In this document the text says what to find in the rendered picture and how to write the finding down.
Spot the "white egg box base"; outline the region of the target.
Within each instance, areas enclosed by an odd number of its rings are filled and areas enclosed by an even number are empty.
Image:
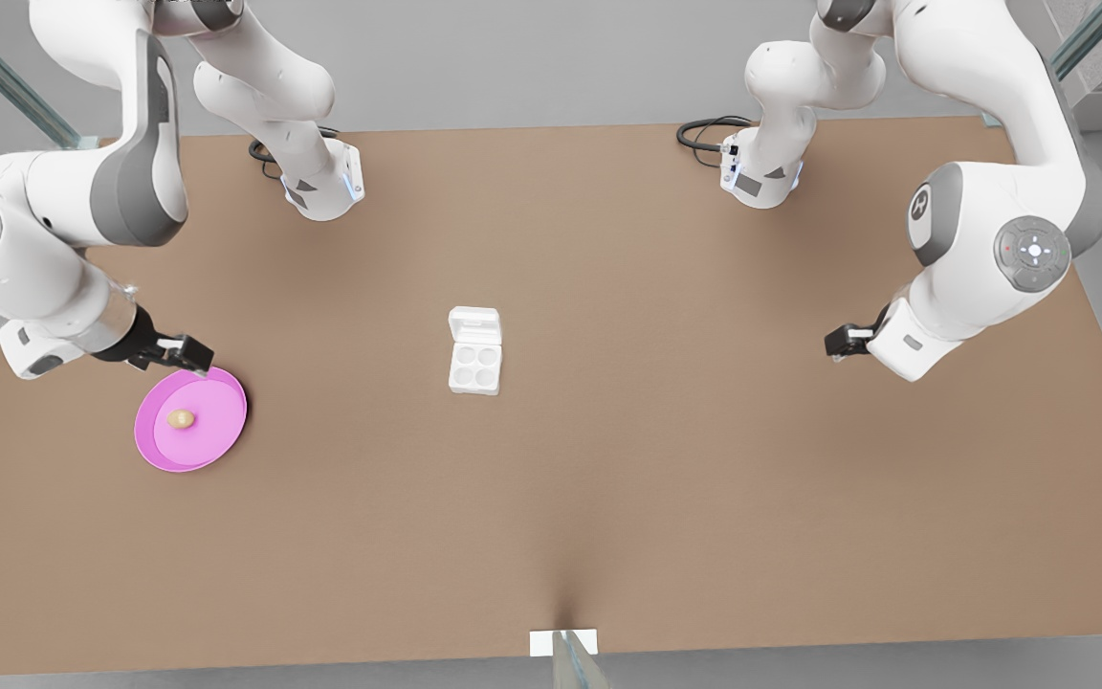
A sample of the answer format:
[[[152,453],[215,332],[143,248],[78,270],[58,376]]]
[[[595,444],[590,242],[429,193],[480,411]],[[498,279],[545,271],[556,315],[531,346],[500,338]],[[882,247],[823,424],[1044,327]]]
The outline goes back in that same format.
[[[455,342],[449,372],[449,387],[453,392],[497,395],[501,366],[501,345]]]

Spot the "pink round plate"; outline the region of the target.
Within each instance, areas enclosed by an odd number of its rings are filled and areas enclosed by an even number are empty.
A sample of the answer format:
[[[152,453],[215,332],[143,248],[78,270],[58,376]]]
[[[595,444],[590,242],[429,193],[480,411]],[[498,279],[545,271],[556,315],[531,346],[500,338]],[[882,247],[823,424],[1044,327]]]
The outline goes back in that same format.
[[[188,429],[174,429],[166,416],[175,409],[196,415]],[[171,474],[209,466],[231,449],[248,420],[248,395],[231,372],[171,372],[147,392],[134,422],[136,448],[149,465]]]

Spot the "silver post with white foot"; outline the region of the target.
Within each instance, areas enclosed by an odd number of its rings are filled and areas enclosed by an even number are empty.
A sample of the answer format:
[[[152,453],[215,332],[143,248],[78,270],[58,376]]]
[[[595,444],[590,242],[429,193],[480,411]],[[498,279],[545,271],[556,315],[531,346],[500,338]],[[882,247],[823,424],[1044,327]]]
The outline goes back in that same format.
[[[529,633],[529,656],[551,658],[552,689],[615,689],[596,663],[598,653],[596,629]]]

